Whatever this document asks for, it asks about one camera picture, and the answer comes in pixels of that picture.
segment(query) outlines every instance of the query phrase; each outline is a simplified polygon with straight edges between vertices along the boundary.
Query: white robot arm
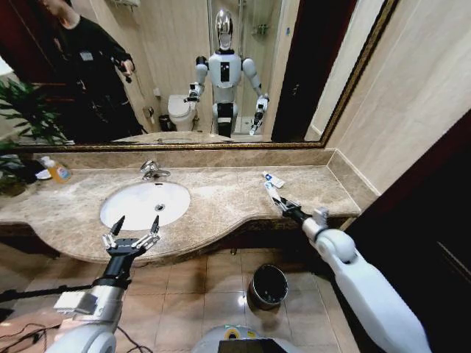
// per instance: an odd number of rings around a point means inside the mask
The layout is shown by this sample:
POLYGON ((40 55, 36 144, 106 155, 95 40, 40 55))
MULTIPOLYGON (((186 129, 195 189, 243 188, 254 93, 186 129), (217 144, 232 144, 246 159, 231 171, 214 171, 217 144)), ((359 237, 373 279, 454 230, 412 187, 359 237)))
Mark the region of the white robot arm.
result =
POLYGON ((431 353, 419 319, 382 273, 361 256, 349 235, 327 228, 325 208, 310 216, 298 204, 280 197, 271 182, 265 188, 283 215, 301 225, 332 268, 341 292, 379 347, 387 353, 431 353))
POLYGON ((257 69, 252 59, 244 59, 242 62, 242 70, 244 71, 245 76, 247 76, 249 79, 253 90, 257 93, 258 96, 257 104, 255 106, 255 118, 252 128, 250 129, 250 134, 254 135, 255 131, 257 131, 257 129, 261 126, 263 115, 268 109, 269 97, 268 94, 262 94, 262 84, 260 82, 260 78, 257 75, 257 69))
POLYGON ((196 58, 196 82, 190 84, 190 92, 186 101, 199 101, 205 91, 205 79, 208 75, 208 61, 205 57, 196 58))
POLYGON ((76 313, 78 324, 48 348, 47 353, 114 353, 114 332, 121 318, 122 298, 131 283, 130 269, 136 257, 152 248, 159 240, 159 216, 140 239, 116 239, 124 223, 124 216, 110 232, 102 236, 111 256, 103 275, 93 282, 90 292, 64 292, 54 309, 60 313, 76 313))

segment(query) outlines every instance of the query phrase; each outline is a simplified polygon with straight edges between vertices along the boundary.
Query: toilet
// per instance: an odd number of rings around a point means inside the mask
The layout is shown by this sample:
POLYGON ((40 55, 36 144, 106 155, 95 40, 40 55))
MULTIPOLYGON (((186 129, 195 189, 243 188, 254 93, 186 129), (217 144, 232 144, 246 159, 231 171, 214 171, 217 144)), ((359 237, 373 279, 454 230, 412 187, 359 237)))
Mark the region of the toilet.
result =
POLYGON ((193 119, 196 115, 194 102, 185 101, 186 96, 172 94, 169 97, 169 116, 177 131, 191 131, 193 119))

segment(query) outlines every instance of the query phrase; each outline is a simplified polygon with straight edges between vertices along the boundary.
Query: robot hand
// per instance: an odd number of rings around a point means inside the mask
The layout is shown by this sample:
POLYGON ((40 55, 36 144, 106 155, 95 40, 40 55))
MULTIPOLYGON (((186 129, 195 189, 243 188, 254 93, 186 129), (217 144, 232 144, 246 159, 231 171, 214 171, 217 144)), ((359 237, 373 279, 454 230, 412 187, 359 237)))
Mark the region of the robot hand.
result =
POLYGON ((200 85, 198 82, 190 84, 190 91, 188 93, 188 97, 185 101, 199 101, 201 95, 205 90, 205 86, 200 85))
POLYGON ((250 129, 250 135, 253 136, 257 129, 262 124, 262 118, 265 114, 266 110, 268 109, 268 102, 269 102, 268 94, 265 93, 264 95, 258 97, 257 105, 255 107, 255 117, 253 120, 252 128, 250 129))

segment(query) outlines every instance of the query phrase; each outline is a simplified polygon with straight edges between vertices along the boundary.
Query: person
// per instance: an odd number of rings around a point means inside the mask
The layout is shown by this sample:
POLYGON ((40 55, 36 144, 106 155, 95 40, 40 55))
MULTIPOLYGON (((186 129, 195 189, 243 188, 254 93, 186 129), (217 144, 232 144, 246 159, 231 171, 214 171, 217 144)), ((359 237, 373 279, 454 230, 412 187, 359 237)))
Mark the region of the person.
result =
POLYGON ((58 20, 56 47, 67 62, 66 76, 79 85, 94 111, 93 126, 75 123, 78 142, 117 140, 145 132, 138 123, 115 66, 131 77, 132 57, 100 25, 82 17, 70 0, 40 0, 58 20))

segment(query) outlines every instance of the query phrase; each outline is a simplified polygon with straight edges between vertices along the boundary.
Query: plastic bottle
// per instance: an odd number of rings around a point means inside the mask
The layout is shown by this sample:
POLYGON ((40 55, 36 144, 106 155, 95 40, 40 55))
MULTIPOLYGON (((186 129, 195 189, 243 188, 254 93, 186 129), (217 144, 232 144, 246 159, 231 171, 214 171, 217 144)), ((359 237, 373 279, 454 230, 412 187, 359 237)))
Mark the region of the plastic bottle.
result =
POLYGON ((72 176, 71 171, 48 156, 42 157, 41 162, 43 162, 44 166, 51 174, 52 179, 56 182, 67 182, 72 176))

